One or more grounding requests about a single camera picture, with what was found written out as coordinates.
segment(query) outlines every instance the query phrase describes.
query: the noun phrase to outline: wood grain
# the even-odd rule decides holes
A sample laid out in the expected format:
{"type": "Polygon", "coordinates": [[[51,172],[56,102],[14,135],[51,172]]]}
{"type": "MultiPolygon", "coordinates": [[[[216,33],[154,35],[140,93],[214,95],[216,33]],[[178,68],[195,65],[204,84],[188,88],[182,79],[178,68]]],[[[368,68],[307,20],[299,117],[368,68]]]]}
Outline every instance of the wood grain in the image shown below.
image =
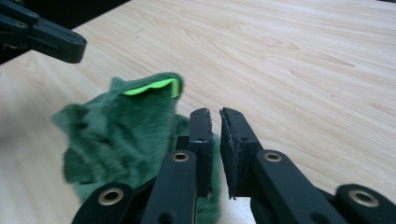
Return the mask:
{"type": "MultiPolygon", "coordinates": [[[[179,114],[244,113],[265,148],[319,188],[358,183],[396,202],[396,5],[378,1],[135,0],[77,28],[80,64],[29,52],[0,67],[0,223],[69,223],[64,135],[50,115],[112,77],[174,71],[179,114]]],[[[248,200],[220,223],[253,222],[248,200]]]]}

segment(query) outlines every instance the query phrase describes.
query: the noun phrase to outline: neon green stripe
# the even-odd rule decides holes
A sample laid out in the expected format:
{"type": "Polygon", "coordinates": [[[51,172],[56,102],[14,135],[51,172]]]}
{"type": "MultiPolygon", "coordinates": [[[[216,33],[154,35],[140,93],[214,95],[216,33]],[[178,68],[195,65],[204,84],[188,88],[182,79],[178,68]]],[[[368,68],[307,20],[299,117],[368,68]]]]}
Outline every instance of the neon green stripe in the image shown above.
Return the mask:
{"type": "Polygon", "coordinates": [[[178,97],[180,95],[180,82],[177,78],[168,78],[166,80],[162,80],[162,81],[158,81],[158,82],[153,82],[147,86],[144,87],[140,87],[134,90],[129,90],[129,91],[125,91],[123,94],[124,95],[137,95],[140,94],[148,89],[159,89],[159,88],[163,88],[169,84],[172,84],[172,93],[171,93],[171,97],[175,98],[178,97]]]}

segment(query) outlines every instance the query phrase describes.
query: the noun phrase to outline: green towel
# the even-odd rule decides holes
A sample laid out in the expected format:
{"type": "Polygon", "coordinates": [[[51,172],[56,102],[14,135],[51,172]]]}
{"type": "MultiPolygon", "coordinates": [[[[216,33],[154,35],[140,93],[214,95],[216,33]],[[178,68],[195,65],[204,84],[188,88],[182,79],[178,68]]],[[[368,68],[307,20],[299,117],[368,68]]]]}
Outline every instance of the green towel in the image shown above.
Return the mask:
{"type": "MultiPolygon", "coordinates": [[[[69,139],[64,177],[84,202],[109,182],[139,187],[156,176],[177,137],[189,135],[189,120],[175,114],[183,79],[160,73],[133,81],[114,77],[110,91],[85,105],[72,104],[52,120],[69,139]]],[[[198,223],[219,219],[219,138],[214,148],[213,192],[198,199],[198,223]]]]}

